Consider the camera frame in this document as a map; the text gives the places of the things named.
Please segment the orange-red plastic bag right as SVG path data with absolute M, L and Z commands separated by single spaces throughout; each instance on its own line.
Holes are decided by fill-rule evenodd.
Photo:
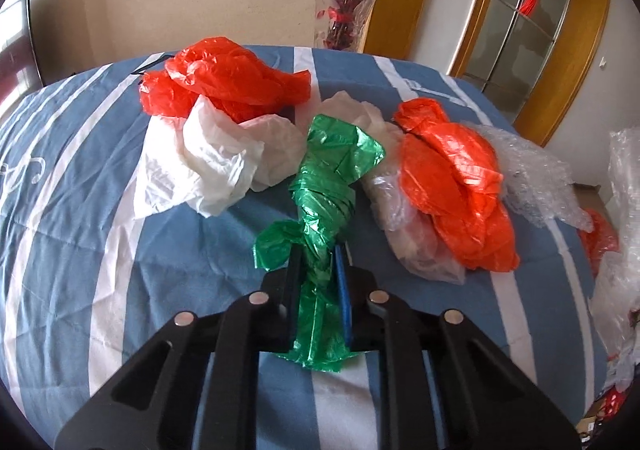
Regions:
M 518 268 L 514 228 L 500 198 L 503 175 L 488 140 L 451 121 L 433 98 L 400 104 L 394 121 L 404 131 L 400 187 L 431 218 L 454 259 L 496 273 Z

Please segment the blue white striped tablecloth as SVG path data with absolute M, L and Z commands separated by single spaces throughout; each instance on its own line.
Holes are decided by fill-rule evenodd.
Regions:
M 287 184 L 223 215 L 187 205 L 137 219 L 134 184 L 149 118 L 138 70 L 155 56 L 76 74 L 26 96 L 1 126 L 1 378 L 44 441 L 179 311 L 206 316 L 258 288 L 252 246 L 295 215 Z M 358 196 L 355 265 L 412 307 L 468 315 L 572 421 L 603 387 L 590 326 L 593 277 L 578 233 L 512 218 L 520 266 L 421 279 L 396 259 Z

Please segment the glass vase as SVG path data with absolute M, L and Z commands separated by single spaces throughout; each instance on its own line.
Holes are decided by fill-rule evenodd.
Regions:
M 314 48 L 358 52 L 376 0 L 314 0 Z

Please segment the green plastic bag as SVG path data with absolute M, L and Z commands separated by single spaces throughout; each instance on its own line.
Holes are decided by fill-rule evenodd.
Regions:
M 306 263 L 293 348 L 285 358 L 306 369 L 338 372 L 354 357 L 342 332 L 340 305 L 331 283 L 336 241 L 355 212 L 352 184 L 380 164 L 384 147 L 359 126 L 325 114 L 316 115 L 307 135 L 307 150 L 290 190 L 295 221 L 277 221 L 254 242 L 257 268 L 277 269 L 302 248 Z

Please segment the orange lined trash basket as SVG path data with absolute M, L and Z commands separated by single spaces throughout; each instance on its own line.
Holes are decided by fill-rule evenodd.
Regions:
M 593 209 L 585 209 L 585 212 L 591 218 L 592 230 L 589 233 L 581 230 L 579 236 L 593 277 L 597 278 L 603 255 L 620 251 L 620 241 L 616 230 L 604 215 Z

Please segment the red plastic bag left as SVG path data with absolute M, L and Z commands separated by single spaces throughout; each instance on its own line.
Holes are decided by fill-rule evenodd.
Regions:
M 204 96 L 235 123 L 308 102 L 311 74 L 269 67 L 252 51 L 225 36 L 198 41 L 148 71 L 139 85 L 143 111 L 165 118 L 188 118 Z

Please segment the clear plastic bag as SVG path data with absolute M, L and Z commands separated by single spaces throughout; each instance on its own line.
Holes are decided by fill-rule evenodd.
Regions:
M 378 107 L 358 102 L 344 91 L 326 100 L 311 99 L 298 107 L 296 124 L 307 131 L 317 114 L 360 127 L 385 149 L 383 161 L 361 177 L 360 183 L 371 202 L 375 222 L 401 265 L 416 277 L 463 285 L 464 267 L 436 235 L 431 218 L 418 211 L 401 190 L 400 147 L 404 132 L 384 120 Z

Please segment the frosted glass sliding door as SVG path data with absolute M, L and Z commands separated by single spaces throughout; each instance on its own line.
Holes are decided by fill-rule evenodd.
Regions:
M 474 85 L 525 138 L 544 146 L 600 44 L 611 0 L 475 0 L 450 72 Z

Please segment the flat screen television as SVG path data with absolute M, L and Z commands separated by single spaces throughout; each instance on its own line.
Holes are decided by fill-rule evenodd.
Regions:
M 30 0 L 4 0 L 0 40 L 1 120 L 29 94 L 43 87 L 32 37 Z

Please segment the white plastic bag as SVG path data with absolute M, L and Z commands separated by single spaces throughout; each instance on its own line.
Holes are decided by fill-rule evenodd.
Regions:
M 247 192 L 294 175 L 305 152 L 305 136 L 287 118 L 266 114 L 238 124 L 200 96 L 188 118 L 150 119 L 134 186 L 134 216 L 183 203 L 204 217 L 221 215 Z

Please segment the bubble wrap sheet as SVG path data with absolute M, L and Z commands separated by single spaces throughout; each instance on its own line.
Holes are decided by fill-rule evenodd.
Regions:
M 552 219 L 591 233 L 590 215 L 579 205 L 570 166 L 528 139 L 486 124 L 471 124 L 494 148 L 508 208 L 536 227 Z

